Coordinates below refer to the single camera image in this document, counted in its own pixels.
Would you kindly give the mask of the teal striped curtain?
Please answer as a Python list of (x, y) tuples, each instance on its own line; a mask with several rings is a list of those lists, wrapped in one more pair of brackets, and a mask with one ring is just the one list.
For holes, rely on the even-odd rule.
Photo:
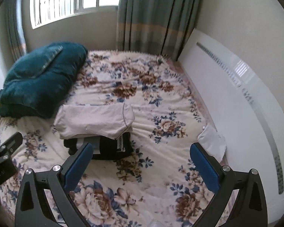
[(22, 24), (22, 0), (6, 0), (6, 24), (14, 61), (27, 53)]
[(119, 0), (116, 49), (178, 59), (195, 26), (200, 0)]

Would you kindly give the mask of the floral fleece bed blanket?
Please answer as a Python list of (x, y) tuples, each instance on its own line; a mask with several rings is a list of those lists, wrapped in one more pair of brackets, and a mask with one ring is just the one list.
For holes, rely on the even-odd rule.
[[(66, 105), (132, 105), (133, 152), (118, 160), (92, 160), (70, 197), (90, 226), (193, 226), (212, 199), (189, 156), (207, 120), (187, 80), (162, 55), (89, 51)], [(2, 117), (0, 145), (15, 132), (17, 173), (0, 186), (0, 214), (9, 226), (24, 172), (62, 164), (64, 147), (53, 119)]]

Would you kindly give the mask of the teal cushion on quilt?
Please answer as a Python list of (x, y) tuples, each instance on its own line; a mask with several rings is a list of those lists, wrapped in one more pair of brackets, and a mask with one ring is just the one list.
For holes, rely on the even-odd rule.
[(10, 68), (5, 81), (37, 78), (47, 70), (62, 49), (61, 45), (44, 46), (20, 57)]

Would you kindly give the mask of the teal striped right curtain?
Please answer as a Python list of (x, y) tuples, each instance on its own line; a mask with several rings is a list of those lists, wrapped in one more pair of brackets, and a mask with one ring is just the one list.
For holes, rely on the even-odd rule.
[(195, 26), (200, 0), (119, 0), (116, 49), (178, 59)]

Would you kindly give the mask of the teal striped left curtain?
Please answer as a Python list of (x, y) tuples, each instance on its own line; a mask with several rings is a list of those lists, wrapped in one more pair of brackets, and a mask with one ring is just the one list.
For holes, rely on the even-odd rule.
[(22, 24), (22, 0), (6, 0), (6, 24), (14, 61), (27, 53)]

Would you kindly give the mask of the beige small garment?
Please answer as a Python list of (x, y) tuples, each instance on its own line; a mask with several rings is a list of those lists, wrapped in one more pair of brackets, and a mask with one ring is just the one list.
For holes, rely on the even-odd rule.
[(61, 139), (104, 136), (117, 139), (129, 131), (135, 115), (131, 105), (62, 105), (54, 120)]

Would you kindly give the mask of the teal folded quilt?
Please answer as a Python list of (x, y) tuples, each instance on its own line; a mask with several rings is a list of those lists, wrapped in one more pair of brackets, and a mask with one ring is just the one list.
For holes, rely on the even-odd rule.
[(49, 119), (54, 115), (88, 55), (86, 47), (78, 43), (57, 42), (48, 46), (57, 45), (63, 47), (62, 52), (40, 76), (4, 81), (0, 90), (1, 117), (37, 116)]

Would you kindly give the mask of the black striped folded clothes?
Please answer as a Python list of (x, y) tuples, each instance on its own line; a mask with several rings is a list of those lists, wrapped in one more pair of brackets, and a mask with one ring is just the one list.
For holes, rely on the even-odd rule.
[(93, 159), (95, 160), (120, 160), (134, 152), (130, 142), (130, 132), (125, 132), (116, 139), (105, 136), (91, 136), (83, 138), (71, 138), (63, 141), (69, 149), (69, 154), (74, 155), (82, 145), (91, 144)]

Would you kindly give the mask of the white bed headboard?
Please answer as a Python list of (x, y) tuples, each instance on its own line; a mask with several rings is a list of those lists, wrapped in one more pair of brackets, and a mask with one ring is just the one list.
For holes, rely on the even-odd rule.
[(229, 165), (259, 171), (268, 221), (279, 220), (284, 214), (284, 112), (278, 101), (248, 64), (197, 29), (179, 62), (225, 138)]

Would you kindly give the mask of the white pillow by headboard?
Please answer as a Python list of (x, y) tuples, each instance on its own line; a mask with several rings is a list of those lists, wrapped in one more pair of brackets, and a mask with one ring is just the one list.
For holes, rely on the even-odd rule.
[(226, 141), (223, 135), (211, 125), (207, 124), (202, 133), (197, 137), (198, 143), (203, 149), (211, 156), (213, 156), (218, 162), (223, 160), (226, 152)]

